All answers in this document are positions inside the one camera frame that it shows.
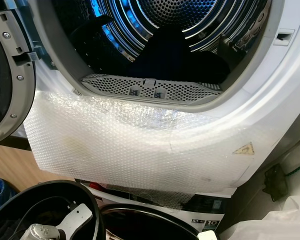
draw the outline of dryer door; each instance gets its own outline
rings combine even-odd
[[[36,55],[20,22],[16,10],[0,5],[0,141],[22,124],[34,99]]]

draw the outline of screw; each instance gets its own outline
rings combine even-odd
[[[8,32],[4,32],[3,37],[6,38],[6,39],[10,39],[11,35]]]

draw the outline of triangle warning symbol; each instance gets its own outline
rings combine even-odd
[[[254,149],[252,146],[252,143],[248,143],[242,147],[240,147],[238,150],[233,152],[234,154],[245,154],[245,155],[254,155]]]

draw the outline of wooden floor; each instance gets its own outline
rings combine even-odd
[[[41,182],[68,179],[39,169],[31,151],[0,146],[0,178],[9,181],[19,191]]]

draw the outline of bubble wrap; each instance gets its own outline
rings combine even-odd
[[[117,99],[38,91],[25,128],[43,170],[189,195],[233,187],[255,157],[233,154],[250,141],[248,130],[212,127],[216,120]]]

